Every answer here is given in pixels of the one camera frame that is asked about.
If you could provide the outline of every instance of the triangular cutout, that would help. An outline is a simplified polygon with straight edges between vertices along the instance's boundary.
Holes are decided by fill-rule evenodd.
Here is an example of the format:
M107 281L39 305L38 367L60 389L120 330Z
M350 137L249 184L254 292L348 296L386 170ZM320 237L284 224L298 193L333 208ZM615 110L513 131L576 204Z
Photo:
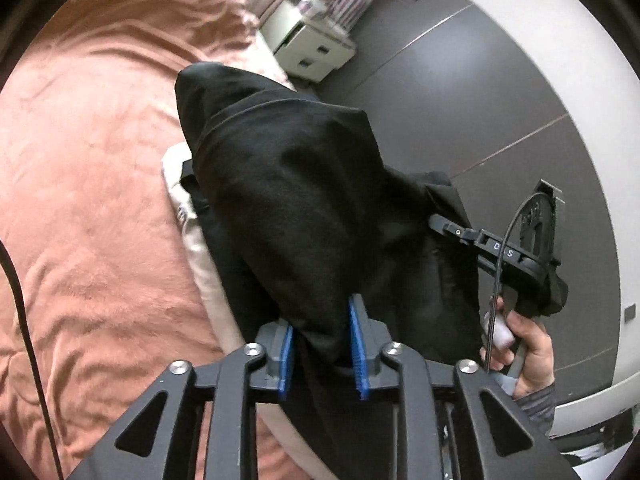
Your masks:
M533 446L533 441L524 428L504 410L490 392L486 390L481 392L480 401L489 421L491 436L499 456L509 456Z
M159 392L151 399L116 439L116 449L141 457L151 454L166 398L167 392Z

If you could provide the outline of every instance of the gray sleeve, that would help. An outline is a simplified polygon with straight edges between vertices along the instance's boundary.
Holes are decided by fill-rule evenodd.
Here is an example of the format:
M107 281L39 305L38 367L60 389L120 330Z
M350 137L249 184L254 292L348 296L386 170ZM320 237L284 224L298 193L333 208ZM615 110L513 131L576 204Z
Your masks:
M516 400L516 404L544 434L549 434L551 431L556 413L556 402L555 383Z

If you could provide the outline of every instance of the white cloth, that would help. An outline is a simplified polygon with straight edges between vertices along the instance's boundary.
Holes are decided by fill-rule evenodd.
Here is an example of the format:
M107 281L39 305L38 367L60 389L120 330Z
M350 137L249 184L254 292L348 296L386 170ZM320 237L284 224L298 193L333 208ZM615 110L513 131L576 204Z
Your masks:
M171 146L162 158L162 175L182 232L193 279L200 291L213 333L226 354L244 344L216 266L211 259L189 193L180 185L182 164L191 158L186 142ZM277 404L258 404L257 413L284 451L314 480L338 480L308 446Z

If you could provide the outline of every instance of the gray floor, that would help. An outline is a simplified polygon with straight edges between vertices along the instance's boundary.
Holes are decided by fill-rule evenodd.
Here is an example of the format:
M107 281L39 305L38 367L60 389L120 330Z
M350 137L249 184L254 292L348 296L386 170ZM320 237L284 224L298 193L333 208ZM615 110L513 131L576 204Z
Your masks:
M364 109L386 164L444 170L474 226L501 234L540 178L568 204L565 309L547 320L562 402L611 384L618 261L606 202L562 103L523 51L468 0L375 0L353 31L358 53L319 85ZM488 299L488 279L480 297Z

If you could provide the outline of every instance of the person's thumb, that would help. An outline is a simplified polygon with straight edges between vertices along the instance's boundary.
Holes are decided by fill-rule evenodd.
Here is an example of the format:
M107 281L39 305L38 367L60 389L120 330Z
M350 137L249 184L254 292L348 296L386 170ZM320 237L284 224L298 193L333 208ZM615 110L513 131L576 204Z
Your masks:
M524 339L532 352L546 350L549 346L548 336L536 325L536 322L527 317L521 316L512 310L507 316L507 326L518 337Z

